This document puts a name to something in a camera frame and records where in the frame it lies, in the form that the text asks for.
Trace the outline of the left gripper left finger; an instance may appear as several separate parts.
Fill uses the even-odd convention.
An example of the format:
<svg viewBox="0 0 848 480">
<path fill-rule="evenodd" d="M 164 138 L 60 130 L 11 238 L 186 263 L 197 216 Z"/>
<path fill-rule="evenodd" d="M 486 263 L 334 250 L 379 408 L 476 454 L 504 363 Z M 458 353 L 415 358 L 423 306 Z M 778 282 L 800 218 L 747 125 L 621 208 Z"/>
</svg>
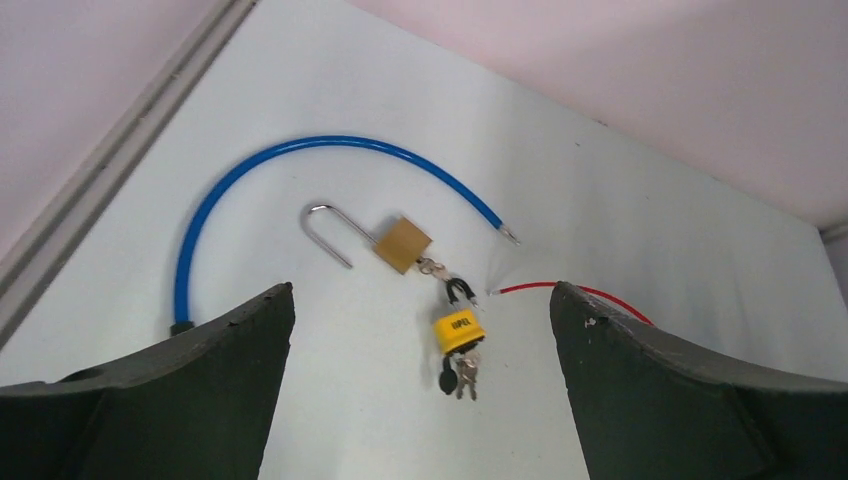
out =
<svg viewBox="0 0 848 480">
<path fill-rule="evenodd" d="M 1 390 L 5 479 L 254 479 L 295 324 L 293 288 L 60 381 Z"/>
</svg>

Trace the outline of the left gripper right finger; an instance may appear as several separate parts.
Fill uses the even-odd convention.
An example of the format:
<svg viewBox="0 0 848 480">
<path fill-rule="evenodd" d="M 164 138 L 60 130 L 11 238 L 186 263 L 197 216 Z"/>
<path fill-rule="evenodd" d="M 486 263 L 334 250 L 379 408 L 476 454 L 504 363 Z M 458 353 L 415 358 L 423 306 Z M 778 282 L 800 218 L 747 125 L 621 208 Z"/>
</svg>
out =
<svg viewBox="0 0 848 480">
<path fill-rule="evenodd" d="M 701 347 L 552 291 L 550 321 L 594 479 L 843 479 L 847 386 Z"/>
</svg>

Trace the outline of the red cable padlock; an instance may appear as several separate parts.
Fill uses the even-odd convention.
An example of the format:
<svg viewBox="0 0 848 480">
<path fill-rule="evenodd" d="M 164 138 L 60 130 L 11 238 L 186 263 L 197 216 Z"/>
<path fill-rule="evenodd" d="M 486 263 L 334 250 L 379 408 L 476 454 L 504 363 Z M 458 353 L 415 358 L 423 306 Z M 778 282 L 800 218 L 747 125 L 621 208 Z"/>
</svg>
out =
<svg viewBox="0 0 848 480">
<path fill-rule="evenodd" d="M 506 294 L 533 289 L 548 289 L 553 291 L 554 293 L 559 292 L 560 294 L 564 294 L 566 298 L 577 299 L 578 301 L 588 302 L 589 304 L 605 302 L 606 304 L 611 305 L 614 309 L 618 309 L 619 311 L 624 312 L 631 318 L 638 320 L 645 325 L 651 327 L 656 326 L 656 324 L 652 320 L 650 320 L 645 314 L 643 314 L 630 303 L 611 293 L 585 285 L 563 283 L 560 281 L 525 282 L 506 287 L 496 287 L 494 289 L 488 290 L 487 295 L 502 296 Z"/>
</svg>

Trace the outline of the silver key pair front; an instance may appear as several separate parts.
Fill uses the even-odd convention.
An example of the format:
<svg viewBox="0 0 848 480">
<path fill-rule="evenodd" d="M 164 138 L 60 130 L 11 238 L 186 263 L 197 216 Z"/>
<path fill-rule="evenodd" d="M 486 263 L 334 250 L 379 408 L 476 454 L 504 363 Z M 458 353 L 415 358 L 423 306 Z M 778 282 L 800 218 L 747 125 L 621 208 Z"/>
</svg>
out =
<svg viewBox="0 0 848 480">
<path fill-rule="evenodd" d="M 464 353 L 457 360 L 458 385 L 455 391 L 457 399 L 462 399 L 465 391 L 468 391 L 472 401 L 478 399 L 476 385 L 480 364 L 481 355 L 476 350 Z"/>
</svg>

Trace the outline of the yellow black padlock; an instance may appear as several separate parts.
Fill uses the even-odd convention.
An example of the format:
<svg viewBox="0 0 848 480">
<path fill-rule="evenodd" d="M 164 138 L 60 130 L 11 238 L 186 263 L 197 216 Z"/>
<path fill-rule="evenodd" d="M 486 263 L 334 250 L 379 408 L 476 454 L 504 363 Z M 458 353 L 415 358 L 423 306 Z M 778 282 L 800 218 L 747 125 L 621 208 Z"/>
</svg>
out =
<svg viewBox="0 0 848 480">
<path fill-rule="evenodd" d="M 486 338 L 486 332 L 474 313 L 473 308 L 478 306 L 476 294 L 467 282 L 452 278 L 445 282 L 445 288 L 448 303 L 454 311 L 436 320 L 432 329 L 442 355 L 439 387 L 444 394 L 455 395 L 458 385 L 457 360 L 468 351 L 478 351 L 477 347 Z"/>
</svg>

